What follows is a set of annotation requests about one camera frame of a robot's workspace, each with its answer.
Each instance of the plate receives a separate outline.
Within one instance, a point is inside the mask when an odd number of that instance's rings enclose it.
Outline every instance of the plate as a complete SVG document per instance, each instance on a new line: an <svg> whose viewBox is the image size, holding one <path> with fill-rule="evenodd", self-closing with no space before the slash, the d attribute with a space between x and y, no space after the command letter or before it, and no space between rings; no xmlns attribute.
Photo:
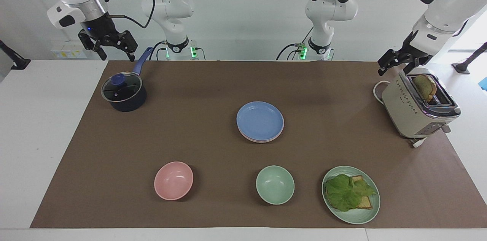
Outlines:
<svg viewBox="0 0 487 241"><path fill-rule="evenodd" d="M279 134L277 136L275 136L275 137L273 137L273 138L271 138L269 140L253 140L250 137L246 136L244 133L242 133L242 131L240 129L239 129L239 132L242 134L242 136L244 136L246 139L248 139L248 140L250 140L252 142L255 142L255 143L267 143L267 142L271 142L274 139L276 139L280 135L280 133L282 133L282 129L281 129L281 131L279 132Z"/></svg>
<svg viewBox="0 0 487 241"><path fill-rule="evenodd" d="M237 113L237 126L250 140L268 142L282 132L284 117L280 111L267 102L249 102Z"/></svg>
<svg viewBox="0 0 487 241"><path fill-rule="evenodd" d="M294 194L294 179L285 168L270 165L262 169L255 181L257 193L269 204L281 205Z"/></svg>
<svg viewBox="0 0 487 241"><path fill-rule="evenodd" d="M346 212L342 212L340 210L337 210L336 208L333 208L332 205L330 205L330 202L328 201L328 198L325 193L325 183L328 179L334 178L339 174L344 174L348 176L355 176L355 175L361 175L367 184L369 184L374 190L376 191L377 194L372 194L369 196L370 202L372 204L372 210L363 210L363 209L353 209L349 210ZM350 224L365 224L367 222L370 222L372 219L374 219L379 213L379 208L380 208L380 196L379 196L379 190L377 190L377 186L372 181L372 179L363 171L350 167L350 166L338 166L333 169L331 169L329 172L326 173L325 177L323 178L323 182L321 183L321 193L323 194L323 199L326 203L326 206L330 209L330 211L339 219L350 223Z"/></svg>

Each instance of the pan handle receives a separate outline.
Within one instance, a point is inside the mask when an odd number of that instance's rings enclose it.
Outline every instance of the pan handle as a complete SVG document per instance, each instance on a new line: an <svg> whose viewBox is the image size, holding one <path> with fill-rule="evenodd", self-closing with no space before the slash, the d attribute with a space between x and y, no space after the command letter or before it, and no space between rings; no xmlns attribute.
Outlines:
<svg viewBox="0 0 487 241"><path fill-rule="evenodd" d="M135 64L135 67L132 70L132 72L136 73L137 75L140 75L140 72L142 71L142 66L144 65L144 62L151 55L153 50L154 49L152 47L147 47L147 49L144 51L144 54L142 54L140 59Z"/></svg>

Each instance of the black cable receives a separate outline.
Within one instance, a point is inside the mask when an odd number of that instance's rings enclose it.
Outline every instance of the black cable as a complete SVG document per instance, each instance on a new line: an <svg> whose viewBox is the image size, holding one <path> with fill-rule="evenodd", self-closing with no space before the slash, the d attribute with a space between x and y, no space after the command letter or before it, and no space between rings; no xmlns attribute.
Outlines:
<svg viewBox="0 0 487 241"><path fill-rule="evenodd" d="M309 36L309 34L310 34L310 33L311 33L311 31L313 30L313 28L314 28L314 27L312 27L312 28L311 28L311 29L308 31L308 34L306 34L306 36L304 36L303 40L301 40L301 43L303 43L303 42L306 40L306 38Z"/></svg>
<svg viewBox="0 0 487 241"><path fill-rule="evenodd" d="M207 59L207 56L205 56L205 50L203 50L201 47L196 47L194 50L201 50L203 52L203 59Z"/></svg>
<svg viewBox="0 0 487 241"><path fill-rule="evenodd" d="M164 47L157 49L157 51L155 52L155 59L156 59L157 61L159 61L159 51L160 51L160 50L165 50L165 51L167 51L167 49L166 49L166 48L164 48Z"/></svg>
<svg viewBox="0 0 487 241"><path fill-rule="evenodd" d="M152 15L154 14L154 8L155 8L155 0L153 0L153 7L151 9L151 14L149 15L149 18L147 20L147 23L146 25L141 25L139 22L137 22L136 20L132 19L131 17L129 16L125 16L125 15L108 15L108 17L110 19L128 19L129 21L133 21L135 24L139 25L141 28L147 28L147 26L149 25L149 22L151 21L152 19Z"/></svg>
<svg viewBox="0 0 487 241"><path fill-rule="evenodd" d="M158 43L156 43L153 47L153 51L151 52L151 55L149 56L149 60L152 59L152 55L154 54L154 50L157 48L157 46L159 46L159 44L165 44L166 41L160 41Z"/></svg>
<svg viewBox="0 0 487 241"><path fill-rule="evenodd" d="M289 48L289 47L291 47L291 46L294 46L294 43L291 43L291 44L287 45L286 47L282 48L282 50L279 52L279 54L277 55L277 58L275 58L275 60L279 60L280 55L281 55L281 54L282 54L282 53L283 53L283 52L284 52L286 49L288 49L288 48Z"/></svg>
<svg viewBox="0 0 487 241"><path fill-rule="evenodd" d="M460 35L462 33L462 31L463 31L463 28L465 28L465 25L466 25L467 22L468 22L468 20L466 20L466 22L462 25L462 27L460 28L460 31L458 31L458 33L456 33L452 37Z"/></svg>
<svg viewBox="0 0 487 241"><path fill-rule="evenodd" d="M333 49L333 48L330 50L330 53L331 53L332 51L333 51L333 54L332 54L332 58L330 59L330 61L333 61L333 57L334 57L334 49Z"/></svg>
<svg viewBox="0 0 487 241"><path fill-rule="evenodd" d="M289 55L287 55L287 59L286 60L289 60L289 57L291 56L292 53L296 54L298 51L294 50L294 51L291 51L289 52Z"/></svg>

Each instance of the pink plate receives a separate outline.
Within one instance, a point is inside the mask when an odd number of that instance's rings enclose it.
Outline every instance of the pink plate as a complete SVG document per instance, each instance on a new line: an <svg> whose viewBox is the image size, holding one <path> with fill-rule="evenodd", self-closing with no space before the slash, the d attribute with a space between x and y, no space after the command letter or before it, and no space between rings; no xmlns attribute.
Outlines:
<svg viewBox="0 0 487 241"><path fill-rule="evenodd" d="M164 165L155 175L154 189L160 198L178 200L188 193L193 185L193 171L183 162L174 161Z"/></svg>

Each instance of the green led light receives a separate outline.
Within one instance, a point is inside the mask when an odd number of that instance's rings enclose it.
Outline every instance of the green led light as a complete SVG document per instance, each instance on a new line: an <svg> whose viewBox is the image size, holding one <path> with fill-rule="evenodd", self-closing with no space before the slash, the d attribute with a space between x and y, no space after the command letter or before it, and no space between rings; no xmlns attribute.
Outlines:
<svg viewBox="0 0 487 241"><path fill-rule="evenodd" d="M300 59L306 59L306 53L308 53L308 48L303 47L303 50L301 51L301 54L299 54Z"/></svg>
<svg viewBox="0 0 487 241"><path fill-rule="evenodd" d="M191 49L191 56L193 58L197 57L198 56L198 53L196 52L196 50L194 50L194 47L190 47L190 49Z"/></svg>

